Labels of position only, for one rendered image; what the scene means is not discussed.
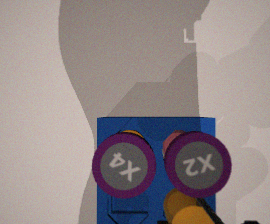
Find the blue tube rack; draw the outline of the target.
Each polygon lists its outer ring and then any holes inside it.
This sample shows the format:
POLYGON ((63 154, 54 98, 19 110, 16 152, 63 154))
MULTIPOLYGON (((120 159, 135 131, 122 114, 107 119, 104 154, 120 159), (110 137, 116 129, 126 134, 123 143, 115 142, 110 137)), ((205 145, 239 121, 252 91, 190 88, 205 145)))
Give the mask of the blue tube rack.
POLYGON ((163 142, 175 130, 200 131, 216 137, 215 118, 100 117, 97 118, 97 147, 120 130, 137 130, 150 144, 156 158, 156 174, 145 192, 129 199, 112 197, 97 185, 97 224, 157 224, 157 221, 166 221, 163 200, 174 186, 165 171, 163 142))

